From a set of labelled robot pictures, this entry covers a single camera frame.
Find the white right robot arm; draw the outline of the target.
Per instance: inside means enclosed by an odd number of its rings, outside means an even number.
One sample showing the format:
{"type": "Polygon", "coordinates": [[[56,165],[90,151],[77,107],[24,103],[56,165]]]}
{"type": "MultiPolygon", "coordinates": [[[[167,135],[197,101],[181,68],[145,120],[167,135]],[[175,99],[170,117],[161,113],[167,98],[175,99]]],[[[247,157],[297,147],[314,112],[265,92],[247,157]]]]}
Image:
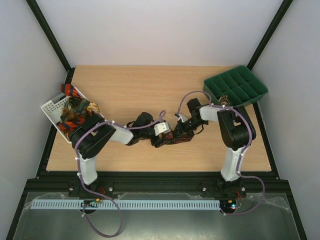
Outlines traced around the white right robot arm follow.
{"type": "Polygon", "coordinates": [[[256,138],[256,130],[244,106],[200,105],[193,108],[196,120],[216,122],[226,146],[224,165],[220,171],[223,180],[218,191],[229,196],[236,189],[233,181],[241,177],[241,167],[247,149],[256,138]]]}

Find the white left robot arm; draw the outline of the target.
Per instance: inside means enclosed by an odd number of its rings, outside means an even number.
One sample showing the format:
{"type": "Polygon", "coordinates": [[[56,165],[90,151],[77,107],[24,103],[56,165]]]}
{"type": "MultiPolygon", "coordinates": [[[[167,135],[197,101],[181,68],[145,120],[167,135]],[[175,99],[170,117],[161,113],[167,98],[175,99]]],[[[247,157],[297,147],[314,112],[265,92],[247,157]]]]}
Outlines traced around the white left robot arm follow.
{"type": "Polygon", "coordinates": [[[98,178],[97,155],[108,141],[130,145],[135,143],[135,140],[149,136],[158,137],[169,131],[170,125],[162,118],[153,121],[141,115],[132,126],[122,126],[114,121],[106,121],[100,114],[93,114],[69,136],[77,155],[77,175],[85,185],[92,184],[98,178]]]}

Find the brown red patterned tie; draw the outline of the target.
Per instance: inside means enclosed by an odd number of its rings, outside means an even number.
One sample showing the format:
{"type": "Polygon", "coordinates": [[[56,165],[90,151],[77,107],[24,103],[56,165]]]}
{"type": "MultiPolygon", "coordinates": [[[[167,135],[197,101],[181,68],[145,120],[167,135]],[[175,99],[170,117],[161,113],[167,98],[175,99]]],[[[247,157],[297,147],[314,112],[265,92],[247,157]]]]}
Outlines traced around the brown red patterned tie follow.
{"type": "Polygon", "coordinates": [[[164,145],[176,145],[186,143],[192,140],[195,136],[193,131],[170,131],[168,133],[161,134],[161,140],[159,147],[164,145]]]}

